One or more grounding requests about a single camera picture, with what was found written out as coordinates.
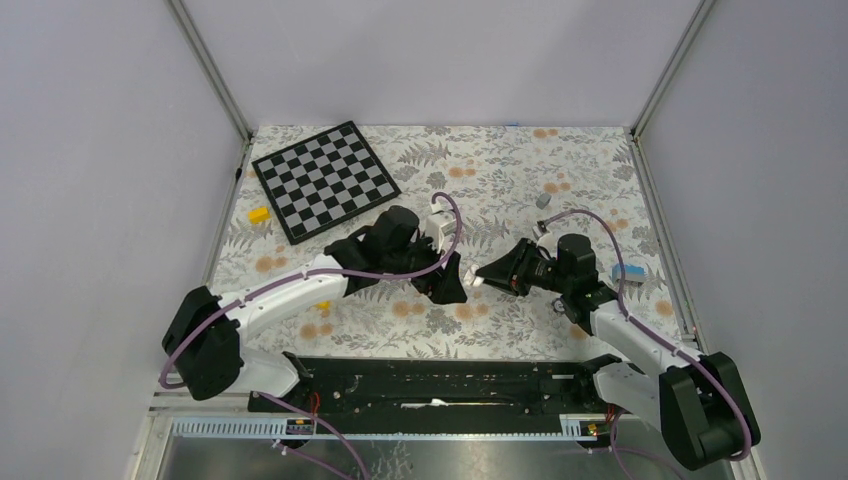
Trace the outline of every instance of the small gray object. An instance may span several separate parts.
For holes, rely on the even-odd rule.
[[[551,203],[551,194],[547,192],[542,193],[539,195],[539,198],[536,199],[536,206],[539,208],[545,208],[549,203]]]

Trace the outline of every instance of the floral tablecloth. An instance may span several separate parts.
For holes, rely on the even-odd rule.
[[[326,127],[266,126],[255,138],[258,159]],[[388,205],[400,204],[423,218],[435,191],[459,204],[465,231],[460,274],[508,252],[540,219],[567,208],[605,218],[622,245],[625,261],[645,268],[647,281],[628,286],[627,302],[638,317],[677,336],[678,327],[656,237],[621,128],[361,127],[363,135],[403,193],[342,225],[291,246],[276,217],[252,225],[247,213],[269,201],[253,172],[238,192],[214,273],[212,289],[244,288],[295,268],[323,247],[371,224]],[[552,196],[544,210],[536,199]],[[592,239],[599,271],[609,279],[614,251],[589,218],[569,218],[556,233]],[[251,346],[270,352],[344,357],[582,360],[613,351],[557,315],[551,292],[533,289],[523,298],[482,286],[467,289],[468,302],[431,305],[406,281],[381,282],[354,296],[311,308],[266,330]]]

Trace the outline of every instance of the table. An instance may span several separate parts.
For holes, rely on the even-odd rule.
[[[325,128],[262,127],[250,160]],[[389,205],[403,205],[423,218],[431,194],[441,190],[456,199],[465,222],[458,248],[460,274],[471,264],[499,258],[522,237],[531,237],[531,227],[540,219],[576,207],[601,215],[615,231],[625,261],[647,273],[643,285],[627,288],[630,310],[678,336],[659,245],[622,128],[360,129],[401,187],[400,197],[291,246],[276,217],[258,225],[248,221],[249,211],[269,206],[269,201],[246,165],[215,266],[213,292],[248,287],[295,268],[333,240],[373,223]],[[540,210],[536,198],[542,192],[552,200]],[[609,280],[615,254],[596,222],[572,217],[551,229],[589,236],[601,277]],[[249,345],[276,353],[381,358],[577,361],[615,352],[556,314],[551,292],[534,289],[527,297],[515,298],[483,286],[467,293],[466,304],[431,305],[406,281],[381,282],[333,302],[328,310],[311,308],[286,319]]]

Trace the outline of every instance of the black chessboard frame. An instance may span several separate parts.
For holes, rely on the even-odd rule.
[[[349,143],[346,143],[344,141],[341,141],[341,142],[339,140],[333,141],[330,138],[330,135],[333,132],[339,132],[341,134],[342,139],[344,139],[345,137],[349,136],[349,134],[346,135],[344,133],[348,130],[350,130],[357,137],[357,142],[354,142],[354,143],[361,144],[362,148],[357,148],[358,145],[349,144]],[[318,142],[319,147],[317,149],[313,150],[313,151],[309,151],[309,149],[307,148],[306,145],[309,144],[310,142],[313,142],[313,141]],[[339,150],[341,150],[345,147],[349,147],[352,150],[352,153],[350,153],[347,156],[341,156],[339,154]],[[367,151],[368,155],[364,156],[363,154],[360,154],[360,155],[357,156],[356,155],[357,152],[362,151],[363,149],[365,151]],[[307,160],[301,161],[304,156],[306,156]],[[297,168],[298,166],[304,165],[306,163],[310,163],[310,161],[309,161],[310,159],[313,159],[313,160],[322,159],[321,161],[324,162],[325,165],[318,167],[317,170],[315,168],[310,167],[310,168],[312,168],[311,171],[306,171],[305,174],[299,175],[297,177],[292,175],[291,170]],[[329,163],[329,162],[326,162],[327,159],[329,159],[331,162],[335,162],[336,160],[344,160],[345,163],[347,164],[347,167],[350,167],[354,164],[359,164],[360,166],[365,165],[365,168],[371,168],[372,166],[376,166],[376,167],[379,168],[381,176],[385,178],[386,183],[391,186],[392,191],[388,194],[381,194],[381,196],[379,198],[375,198],[373,200],[370,197],[368,197],[368,200],[369,200],[368,203],[361,205],[361,206],[355,205],[355,208],[350,208],[351,204],[349,202],[354,201],[353,198],[349,198],[349,197],[352,197],[350,192],[351,191],[355,192],[357,189],[359,191],[361,191],[362,188],[359,186],[360,182],[357,182],[355,185],[342,185],[341,182],[344,179],[341,179],[338,182],[334,183],[333,185],[328,185],[325,178],[328,177],[328,176],[331,176],[333,174],[335,174],[336,177],[338,178],[339,170],[344,170],[346,167],[344,167],[342,169],[334,168],[332,165],[327,165],[327,163]],[[275,169],[276,169],[276,165],[280,165],[280,164],[283,164],[283,163],[285,163],[286,165],[291,165],[291,168],[285,169],[283,171],[283,173],[277,172],[274,175],[269,176],[269,178],[266,178],[265,172],[260,168],[259,165],[262,164],[263,162],[266,162],[267,160],[271,160],[275,164]],[[401,193],[400,188],[397,186],[394,179],[392,179],[392,177],[389,175],[389,172],[386,171],[386,168],[383,166],[382,162],[380,162],[380,159],[374,153],[374,150],[371,149],[371,146],[368,144],[368,142],[365,140],[365,137],[362,135],[362,133],[359,131],[359,129],[356,128],[356,125],[353,122],[345,122],[341,125],[338,125],[338,126],[333,127],[331,129],[325,130],[325,131],[320,132],[316,135],[313,135],[313,136],[311,136],[311,137],[309,137],[305,140],[302,140],[298,143],[295,143],[294,145],[290,145],[290,146],[288,146],[288,147],[286,147],[282,150],[278,150],[278,151],[276,151],[276,152],[274,152],[270,155],[266,155],[266,156],[264,156],[264,157],[262,157],[258,160],[254,160],[252,162],[252,165],[253,165],[254,171],[256,172],[257,177],[259,178],[259,182],[262,184],[262,189],[265,191],[265,194],[268,196],[268,199],[270,200],[271,208],[274,210],[274,213],[277,215],[277,219],[280,221],[280,224],[283,227],[283,232],[286,234],[286,238],[288,238],[291,245],[297,245],[301,242],[304,242],[304,241],[314,237],[315,235],[323,233],[323,232],[329,230],[330,228],[332,228],[336,225],[339,225],[342,222],[350,220],[351,218],[353,218],[353,217],[355,217],[355,216],[357,216],[357,215],[359,215],[359,214],[361,214],[361,213],[363,213],[367,210],[370,210],[370,209],[376,207],[377,205],[380,205],[382,203],[385,203],[385,202],[397,197]],[[321,176],[317,177],[317,173],[316,173],[315,175],[312,175],[312,176],[317,177],[317,178],[314,178],[314,179],[310,178],[310,176],[308,176],[308,175],[312,171],[320,172]],[[290,184],[290,182],[292,182],[292,181],[297,182],[297,185],[298,185],[297,188],[294,188],[291,191],[284,188],[283,184],[285,184],[285,183]],[[303,189],[304,187],[308,188],[309,190],[315,189],[316,192],[310,192],[308,195],[304,195],[301,192],[301,189]],[[332,197],[329,197],[329,198],[323,198],[323,197],[319,198],[318,197],[318,190],[324,190],[326,192],[327,191],[327,190],[325,190],[326,188],[332,188],[332,192],[333,192],[334,195]],[[337,195],[341,195],[343,199],[340,201],[336,197]],[[331,218],[330,220],[328,220],[326,222],[321,222],[321,218],[319,216],[324,217],[324,219],[326,219],[327,216],[332,216],[332,215],[330,215],[329,210],[325,210],[324,212],[321,212],[318,215],[312,215],[313,217],[315,217],[316,221],[319,222],[319,226],[316,227],[316,228],[312,228],[312,229],[306,229],[304,231],[305,227],[303,226],[302,223],[295,224],[295,225],[289,225],[289,222],[287,222],[287,220],[286,220],[286,218],[289,218],[289,219],[292,218],[292,216],[291,216],[292,211],[295,211],[297,213],[298,217],[300,216],[300,213],[303,211],[303,209],[295,208],[294,202],[299,201],[301,204],[303,204],[304,202],[302,200],[304,200],[304,199],[306,200],[306,202],[308,202],[308,206],[306,208],[309,209],[310,215],[312,215],[311,207],[315,206],[316,203],[324,204],[325,202],[329,202],[329,204],[332,205],[331,208],[336,207],[335,211],[338,211],[338,209],[343,206],[342,205],[343,202],[348,202],[347,205],[348,205],[349,208],[345,209],[344,214],[342,214],[340,216],[336,216],[334,218]]]

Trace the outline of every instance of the chessboard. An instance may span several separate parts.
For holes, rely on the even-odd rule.
[[[292,245],[400,195],[353,122],[253,162]]]

